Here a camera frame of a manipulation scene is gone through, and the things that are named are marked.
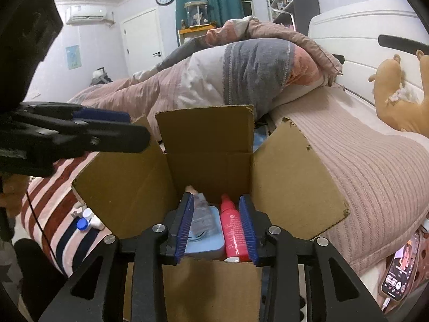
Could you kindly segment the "person's left hand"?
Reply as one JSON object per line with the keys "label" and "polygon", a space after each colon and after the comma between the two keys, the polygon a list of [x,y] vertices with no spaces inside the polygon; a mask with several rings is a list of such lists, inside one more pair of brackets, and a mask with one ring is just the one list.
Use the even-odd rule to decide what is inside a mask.
{"label": "person's left hand", "polygon": [[1,177],[2,190],[0,205],[6,209],[9,218],[16,217],[23,206],[30,178],[20,174],[11,174]]}

